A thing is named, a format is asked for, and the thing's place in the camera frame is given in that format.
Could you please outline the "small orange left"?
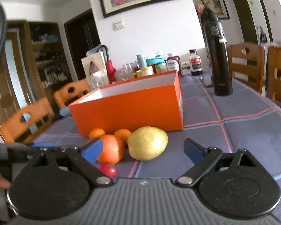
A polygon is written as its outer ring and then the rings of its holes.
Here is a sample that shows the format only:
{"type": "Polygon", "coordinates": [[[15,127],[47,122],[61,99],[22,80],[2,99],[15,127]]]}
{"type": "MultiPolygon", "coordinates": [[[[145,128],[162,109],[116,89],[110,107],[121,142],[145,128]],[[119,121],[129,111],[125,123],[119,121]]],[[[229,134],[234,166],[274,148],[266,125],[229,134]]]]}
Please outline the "small orange left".
{"type": "Polygon", "coordinates": [[[101,136],[105,135],[105,131],[102,128],[94,128],[89,132],[89,139],[94,140],[96,138],[100,138],[101,136]]]}

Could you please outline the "black thermos bottle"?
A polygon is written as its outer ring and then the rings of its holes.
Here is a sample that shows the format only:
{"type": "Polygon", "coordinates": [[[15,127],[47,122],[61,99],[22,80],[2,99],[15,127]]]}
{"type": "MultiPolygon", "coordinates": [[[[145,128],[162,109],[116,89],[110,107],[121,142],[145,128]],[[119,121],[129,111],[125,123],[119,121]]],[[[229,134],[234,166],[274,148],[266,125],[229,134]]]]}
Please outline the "black thermos bottle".
{"type": "Polygon", "coordinates": [[[223,26],[216,14],[207,6],[202,11],[201,23],[212,67],[215,95],[230,95],[232,94],[232,79],[223,26]]]}

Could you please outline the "wooden chair right near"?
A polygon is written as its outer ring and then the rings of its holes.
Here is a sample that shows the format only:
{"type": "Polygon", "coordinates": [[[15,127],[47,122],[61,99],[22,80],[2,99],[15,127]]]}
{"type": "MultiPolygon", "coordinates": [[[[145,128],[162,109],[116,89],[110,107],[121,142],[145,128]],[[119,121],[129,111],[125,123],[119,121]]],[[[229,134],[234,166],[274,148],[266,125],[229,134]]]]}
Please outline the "wooden chair right near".
{"type": "Polygon", "coordinates": [[[281,47],[268,49],[267,97],[281,107],[281,47]]]}

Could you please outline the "dark liquid bottle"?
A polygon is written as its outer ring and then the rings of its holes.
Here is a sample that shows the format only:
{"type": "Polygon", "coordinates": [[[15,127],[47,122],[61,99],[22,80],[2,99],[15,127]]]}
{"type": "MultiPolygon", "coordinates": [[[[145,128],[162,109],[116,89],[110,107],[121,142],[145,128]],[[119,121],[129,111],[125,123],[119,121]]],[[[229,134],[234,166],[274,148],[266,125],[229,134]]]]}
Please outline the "dark liquid bottle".
{"type": "Polygon", "coordinates": [[[201,57],[197,54],[196,49],[189,50],[189,66],[190,71],[193,76],[198,76],[203,74],[203,68],[201,64],[201,57]]]}

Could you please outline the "small orange middle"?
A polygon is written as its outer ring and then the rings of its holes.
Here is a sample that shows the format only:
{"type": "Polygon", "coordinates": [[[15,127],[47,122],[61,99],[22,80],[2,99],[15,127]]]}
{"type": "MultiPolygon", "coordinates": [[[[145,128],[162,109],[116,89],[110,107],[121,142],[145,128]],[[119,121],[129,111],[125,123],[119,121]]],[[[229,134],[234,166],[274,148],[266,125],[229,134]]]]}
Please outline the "small orange middle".
{"type": "Polygon", "coordinates": [[[127,145],[128,137],[131,135],[131,131],[125,128],[115,131],[114,136],[120,139],[124,145],[127,145]]]}

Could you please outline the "wooden display cabinet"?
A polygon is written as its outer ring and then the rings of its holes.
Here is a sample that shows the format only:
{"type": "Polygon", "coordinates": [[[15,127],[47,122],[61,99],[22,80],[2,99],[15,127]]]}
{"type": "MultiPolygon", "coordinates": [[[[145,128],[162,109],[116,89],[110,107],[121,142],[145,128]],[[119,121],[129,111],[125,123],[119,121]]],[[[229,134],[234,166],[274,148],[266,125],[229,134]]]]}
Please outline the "wooden display cabinet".
{"type": "Polygon", "coordinates": [[[7,45],[16,54],[16,71],[21,86],[20,97],[31,104],[47,98],[55,113],[59,106],[54,93],[72,81],[61,42],[59,26],[53,22],[7,22],[7,45]]]}

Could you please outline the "wooden chair right far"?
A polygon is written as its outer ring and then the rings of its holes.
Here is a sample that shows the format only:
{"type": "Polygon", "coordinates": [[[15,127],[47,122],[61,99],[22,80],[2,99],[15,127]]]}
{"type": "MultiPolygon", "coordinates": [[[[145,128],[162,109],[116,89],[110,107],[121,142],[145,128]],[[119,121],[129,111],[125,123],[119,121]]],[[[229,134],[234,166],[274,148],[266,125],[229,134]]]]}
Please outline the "wooden chair right far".
{"type": "Polygon", "coordinates": [[[229,45],[228,58],[232,76],[261,94],[265,77],[265,47],[250,42],[229,45]]]}

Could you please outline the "wooden chair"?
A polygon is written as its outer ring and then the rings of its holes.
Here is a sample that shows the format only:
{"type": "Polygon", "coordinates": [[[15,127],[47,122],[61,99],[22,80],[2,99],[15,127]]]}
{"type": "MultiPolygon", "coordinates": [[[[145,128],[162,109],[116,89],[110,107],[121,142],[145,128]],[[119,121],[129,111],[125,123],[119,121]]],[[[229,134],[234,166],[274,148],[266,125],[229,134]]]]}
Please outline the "wooden chair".
{"type": "Polygon", "coordinates": [[[281,47],[268,49],[267,97],[281,107],[281,47]]]}
{"type": "Polygon", "coordinates": [[[265,47],[250,42],[229,45],[228,58],[232,76],[261,94],[265,77],[265,47]]]}
{"type": "Polygon", "coordinates": [[[16,111],[0,127],[5,143],[29,143],[53,123],[54,111],[46,97],[16,111]]]}
{"type": "Polygon", "coordinates": [[[91,88],[87,79],[71,82],[54,92],[54,99],[60,109],[66,107],[71,100],[80,95],[87,94],[91,88]]]}

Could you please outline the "yellow green mug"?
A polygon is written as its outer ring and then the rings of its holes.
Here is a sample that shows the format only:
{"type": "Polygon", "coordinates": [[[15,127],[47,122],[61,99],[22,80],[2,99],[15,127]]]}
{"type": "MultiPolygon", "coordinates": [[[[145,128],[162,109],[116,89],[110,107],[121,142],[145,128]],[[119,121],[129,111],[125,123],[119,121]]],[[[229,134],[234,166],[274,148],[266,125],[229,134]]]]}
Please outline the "yellow green mug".
{"type": "Polygon", "coordinates": [[[144,68],[135,67],[133,69],[132,77],[140,78],[140,77],[144,77],[144,76],[150,76],[153,74],[154,74],[154,71],[153,71],[152,66],[144,67],[144,68]]]}

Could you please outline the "white paper bag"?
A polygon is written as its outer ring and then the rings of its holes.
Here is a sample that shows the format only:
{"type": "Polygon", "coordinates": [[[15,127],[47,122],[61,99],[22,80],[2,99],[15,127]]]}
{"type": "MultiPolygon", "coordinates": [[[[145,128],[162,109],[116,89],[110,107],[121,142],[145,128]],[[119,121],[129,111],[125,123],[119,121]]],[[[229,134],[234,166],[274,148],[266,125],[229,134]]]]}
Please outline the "white paper bag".
{"type": "Polygon", "coordinates": [[[91,89],[109,85],[103,52],[88,55],[81,59],[81,63],[91,89]]]}

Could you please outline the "orange cardboard box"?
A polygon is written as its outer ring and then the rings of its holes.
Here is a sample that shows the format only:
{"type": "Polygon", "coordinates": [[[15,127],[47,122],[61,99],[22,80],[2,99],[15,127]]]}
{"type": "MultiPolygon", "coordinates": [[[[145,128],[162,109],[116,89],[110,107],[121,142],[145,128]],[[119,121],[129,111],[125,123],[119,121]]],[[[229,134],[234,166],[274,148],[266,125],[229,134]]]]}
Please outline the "orange cardboard box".
{"type": "Polygon", "coordinates": [[[106,133],[125,128],[183,129],[183,99],[176,71],[117,82],[92,90],[69,105],[84,137],[94,128],[106,133]]]}

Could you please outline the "smartphone on table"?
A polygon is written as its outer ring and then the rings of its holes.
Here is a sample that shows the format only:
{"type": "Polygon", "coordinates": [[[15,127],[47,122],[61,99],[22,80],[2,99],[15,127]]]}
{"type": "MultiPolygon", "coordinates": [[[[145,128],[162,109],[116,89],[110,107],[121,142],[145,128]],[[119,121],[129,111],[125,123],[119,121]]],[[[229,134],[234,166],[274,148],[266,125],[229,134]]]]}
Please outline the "smartphone on table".
{"type": "Polygon", "coordinates": [[[205,87],[214,87],[214,82],[213,82],[213,76],[212,75],[203,76],[201,78],[201,81],[203,82],[205,87]]]}

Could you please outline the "teal bowl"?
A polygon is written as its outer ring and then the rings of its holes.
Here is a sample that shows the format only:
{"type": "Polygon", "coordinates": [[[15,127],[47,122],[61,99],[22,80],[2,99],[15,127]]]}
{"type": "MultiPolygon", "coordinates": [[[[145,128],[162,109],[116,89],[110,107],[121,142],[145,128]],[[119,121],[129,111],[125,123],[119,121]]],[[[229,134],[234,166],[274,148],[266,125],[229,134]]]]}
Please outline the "teal bowl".
{"type": "Polygon", "coordinates": [[[147,58],[146,63],[147,63],[147,66],[149,67],[149,66],[154,65],[154,64],[164,63],[165,60],[166,60],[165,57],[147,58]]]}

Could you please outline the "large orange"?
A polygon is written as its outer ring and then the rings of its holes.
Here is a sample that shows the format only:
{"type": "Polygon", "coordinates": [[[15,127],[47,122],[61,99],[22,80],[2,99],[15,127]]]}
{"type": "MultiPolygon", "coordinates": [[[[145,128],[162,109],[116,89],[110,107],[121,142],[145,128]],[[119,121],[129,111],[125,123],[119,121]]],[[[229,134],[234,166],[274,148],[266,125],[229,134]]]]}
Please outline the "large orange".
{"type": "Polygon", "coordinates": [[[121,139],[114,135],[103,135],[99,139],[102,141],[102,153],[96,159],[100,163],[117,164],[125,154],[125,145],[121,139]]]}

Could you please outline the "plaid blue tablecloth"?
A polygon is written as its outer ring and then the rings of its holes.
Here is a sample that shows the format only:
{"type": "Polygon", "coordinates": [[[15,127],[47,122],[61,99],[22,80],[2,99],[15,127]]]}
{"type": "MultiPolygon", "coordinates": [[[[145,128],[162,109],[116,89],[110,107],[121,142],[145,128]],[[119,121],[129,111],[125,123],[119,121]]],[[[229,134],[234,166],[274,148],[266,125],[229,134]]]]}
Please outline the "plaid blue tablecloth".
{"type": "MultiPolygon", "coordinates": [[[[191,75],[180,79],[184,128],[169,133],[164,154],[151,161],[126,158],[118,166],[122,176],[137,178],[173,177],[191,163],[182,151],[183,141],[192,138],[203,146],[216,146],[228,152],[247,148],[276,179],[281,187],[281,108],[266,97],[237,81],[227,97],[191,75]]],[[[281,202],[275,216],[281,220],[281,202]]]]}

